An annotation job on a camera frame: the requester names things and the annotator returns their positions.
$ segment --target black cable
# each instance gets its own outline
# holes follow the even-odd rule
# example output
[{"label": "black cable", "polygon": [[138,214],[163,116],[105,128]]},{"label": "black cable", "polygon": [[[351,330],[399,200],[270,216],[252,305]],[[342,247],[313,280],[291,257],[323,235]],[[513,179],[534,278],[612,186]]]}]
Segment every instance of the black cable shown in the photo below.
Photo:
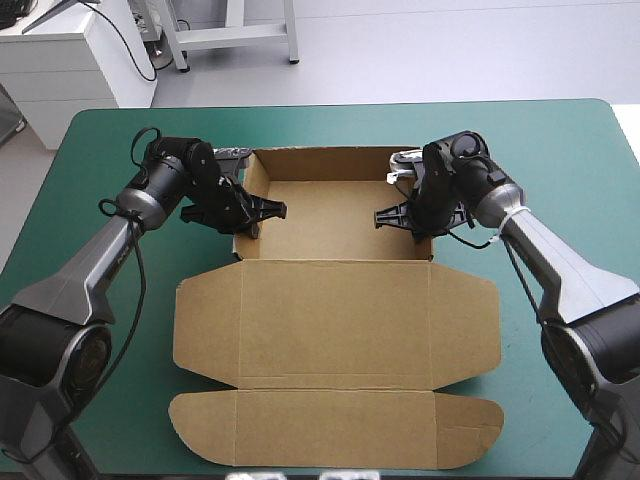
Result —
[{"label": "black cable", "polygon": [[189,30],[191,30],[191,24],[190,24],[189,22],[187,22],[185,19],[183,19],[183,18],[179,18],[178,20],[176,20],[176,22],[178,22],[178,23],[182,22],[182,23],[186,24],[186,25],[187,25],[187,28],[188,28]]},{"label": "black cable", "polygon": [[120,30],[118,29],[118,27],[116,27],[115,23],[113,23],[111,21],[111,19],[109,17],[107,17],[104,13],[102,13],[100,10],[98,10],[97,8],[95,8],[94,6],[83,2],[82,0],[77,0],[78,3],[81,3],[82,5],[84,5],[85,7],[87,7],[90,10],[93,10],[95,13],[97,13],[98,15],[100,15],[102,18],[104,18],[107,23],[109,25],[111,25],[111,27],[113,27],[113,29],[116,31],[116,33],[118,34],[118,36],[120,37],[120,40],[122,40],[122,43],[124,44],[124,47],[127,49],[127,53],[129,54],[129,57],[131,58],[131,61],[133,62],[133,66],[136,67],[136,70],[138,71],[138,73],[140,74],[140,76],[142,78],[144,78],[147,82],[155,82],[156,79],[158,78],[158,72],[156,72],[156,70],[153,70],[153,77],[147,77],[142,70],[140,69],[140,66],[138,65],[138,62],[136,62],[135,57],[133,56],[133,52],[131,52],[131,48],[129,47],[129,44],[127,43],[127,41],[125,40],[124,36],[122,35],[122,33],[120,32]]},{"label": "black cable", "polygon": [[91,401],[98,394],[98,392],[100,392],[104,384],[107,383],[111,375],[113,375],[113,372],[116,370],[116,368],[118,368],[118,365],[122,361],[122,358],[125,356],[125,354],[127,353],[127,350],[129,349],[129,345],[131,345],[131,341],[133,340],[133,337],[140,323],[140,316],[142,314],[142,307],[144,305],[144,297],[147,293],[147,276],[144,270],[144,261],[142,259],[142,251],[140,250],[140,245],[138,243],[138,235],[136,234],[136,231],[135,231],[136,221],[138,221],[138,225],[141,225],[141,224],[139,223],[139,219],[136,220],[132,217],[133,215],[130,217],[127,217],[127,220],[129,222],[129,233],[131,234],[131,238],[133,239],[132,241],[133,249],[136,253],[136,260],[138,262],[138,271],[140,272],[140,294],[138,295],[138,304],[136,305],[136,312],[133,316],[133,321],[131,322],[131,327],[129,328],[129,333],[127,335],[127,338],[122,344],[122,347],[120,347],[120,351],[118,352],[118,355],[113,360],[113,362],[111,362],[111,366],[109,367],[109,369],[100,378],[100,381],[97,383],[96,387],[94,388],[89,401]]},{"label": "black cable", "polygon": [[402,196],[404,198],[406,198],[407,200],[411,201],[411,197],[409,196],[409,194],[407,192],[405,192],[404,190],[402,190],[397,182],[394,183],[393,186],[396,187],[396,190],[398,190],[402,194]]},{"label": "black cable", "polygon": [[484,242],[481,245],[477,245],[475,243],[471,243],[468,240],[465,240],[462,237],[459,237],[458,235],[456,235],[455,233],[453,233],[451,230],[445,230],[445,233],[447,235],[451,235],[453,238],[455,238],[456,240],[458,240],[460,243],[466,245],[467,247],[471,247],[471,248],[475,248],[476,250],[482,250],[483,248],[487,248],[489,245],[491,245],[491,241],[487,240],[486,242]]},{"label": "black cable", "polygon": [[[144,136],[145,133],[147,132],[151,132],[154,131],[156,132],[156,138],[154,140],[152,140],[152,142],[155,142],[156,140],[158,140],[161,136],[162,136],[162,132],[160,132],[160,129],[156,128],[156,127],[144,127],[142,129],[140,129],[138,131],[138,133],[136,133],[136,135],[133,137],[133,140],[131,141],[131,149],[129,150],[129,157],[131,158],[131,163],[133,163],[136,167],[138,167],[140,169],[140,171],[143,174],[143,179],[142,179],[142,183],[146,184],[147,181],[149,180],[149,170],[147,170],[147,167],[144,166],[143,162],[139,162],[135,159],[134,156],[134,151],[136,149],[136,145],[138,144],[138,142],[140,141],[140,139]],[[98,203],[98,206],[100,207],[100,211],[107,215],[105,213],[105,211],[102,209],[101,204],[102,203],[108,203],[105,200],[101,200],[100,203]]]},{"label": "black cable", "polygon": [[527,294],[527,298],[529,299],[531,308],[533,308],[533,311],[536,314],[536,322],[542,325],[543,322],[542,322],[542,319],[540,318],[540,310],[538,310],[538,305],[536,305],[536,300],[535,298],[533,298],[533,294],[531,293],[531,289],[527,284],[527,280],[524,278],[524,274],[522,273],[522,270],[520,269],[520,266],[516,261],[516,257],[513,254],[513,249],[511,248],[511,245],[509,245],[509,241],[504,236],[501,238],[502,238],[502,242],[504,243],[504,248],[507,250],[507,254],[509,255],[509,260],[511,260],[511,265],[513,266],[513,269],[516,271],[516,275],[520,280],[520,284],[522,285],[524,292]]}]

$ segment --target desk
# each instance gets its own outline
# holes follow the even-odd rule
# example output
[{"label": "desk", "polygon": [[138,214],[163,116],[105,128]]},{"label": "desk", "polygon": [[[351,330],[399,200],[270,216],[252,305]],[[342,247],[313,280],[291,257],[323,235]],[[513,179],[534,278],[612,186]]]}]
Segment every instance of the desk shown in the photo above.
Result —
[{"label": "desk", "polygon": [[[75,5],[23,35],[53,0],[39,0],[16,25],[0,30],[0,84],[48,149],[56,149],[73,116],[95,108],[146,108],[156,82],[136,72],[113,28],[84,5]],[[120,29],[149,77],[153,69],[127,0],[99,5]]]},{"label": "desk", "polygon": [[[105,222],[96,203],[113,197],[134,174],[129,145],[146,125],[217,146],[251,147],[420,145],[477,130],[550,228],[596,265],[640,280],[640,167],[611,108],[601,101],[100,110],[73,121],[0,276],[2,303],[54,272]],[[481,242],[492,232],[461,233]],[[167,408],[179,392],[215,387],[172,362],[174,292],[183,278],[232,262],[231,238],[182,224],[173,215],[141,245],[149,289],[139,333],[112,381],[76,422],[76,431],[105,473],[228,472],[182,444]],[[448,474],[569,476],[590,428],[542,357],[538,328],[504,249],[496,245],[478,252],[441,238],[436,261],[493,280],[501,294],[501,366],[446,391],[498,401],[505,428],[484,458]],[[109,294],[119,319],[116,345],[129,328],[137,289],[130,260]],[[14,466],[1,459],[0,470]]]}]

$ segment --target open cardboard box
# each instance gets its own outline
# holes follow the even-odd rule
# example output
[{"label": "open cardboard box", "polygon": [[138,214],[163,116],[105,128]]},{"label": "open cardboard box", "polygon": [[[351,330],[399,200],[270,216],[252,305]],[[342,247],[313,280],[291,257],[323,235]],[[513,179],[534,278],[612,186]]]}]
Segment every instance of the open cardboard box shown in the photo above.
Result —
[{"label": "open cardboard box", "polygon": [[431,241],[376,230],[402,201],[385,182],[410,147],[257,150],[252,193],[287,203],[243,260],[178,288],[174,360],[236,390],[186,393],[174,428],[243,466],[454,468],[480,458],[498,405],[433,390],[500,361],[498,292],[431,263]]}]

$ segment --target white drawer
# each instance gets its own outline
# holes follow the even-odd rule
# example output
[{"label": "white drawer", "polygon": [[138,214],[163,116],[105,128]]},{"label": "white drawer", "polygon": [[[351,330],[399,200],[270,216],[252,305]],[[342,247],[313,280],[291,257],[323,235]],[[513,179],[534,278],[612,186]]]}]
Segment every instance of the white drawer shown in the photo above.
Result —
[{"label": "white drawer", "polygon": [[49,100],[16,104],[49,150],[60,146],[76,113],[93,108],[118,108],[115,100]]},{"label": "white drawer", "polygon": [[16,102],[113,98],[99,71],[0,73],[0,84]]},{"label": "white drawer", "polygon": [[0,43],[0,73],[99,70],[86,40]]}]

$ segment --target green table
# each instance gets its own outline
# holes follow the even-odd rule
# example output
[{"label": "green table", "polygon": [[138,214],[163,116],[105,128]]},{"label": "green table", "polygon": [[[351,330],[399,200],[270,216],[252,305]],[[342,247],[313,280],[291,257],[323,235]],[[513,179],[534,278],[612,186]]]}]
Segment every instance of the green table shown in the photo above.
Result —
[{"label": "green table", "polygon": [[[115,196],[134,173],[128,149],[146,125],[216,146],[251,147],[422,145],[476,130],[549,227],[595,264],[640,280],[640,168],[611,108],[600,101],[97,110],[76,116],[67,133],[0,276],[3,303],[54,272],[105,222],[96,203]],[[462,233],[481,241],[492,232]],[[141,244],[149,290],[139,333],[76,430],[105,473],[228,472],[229,467],[207,463],[182,444],[167,407],[177,393],[216,386],[173,364],[174,292],[183,278],[234,261],[231,238],[184,225],[174,215]],[[590,429],[542,357],[538,328],[504,249],[496,245],[477,252],[442,238],[436,242],[436,261],[489,278],[501,293],[501,366],[445,390],[498,401],[506,414],[504,431],[484,458],[452,473],[570,475]],[[129,328],[137,275],[135,261],[129,260],[110,290],[119,319],[113,328],[116,345]],[[0,460],[0,470],[14,468]]]}]

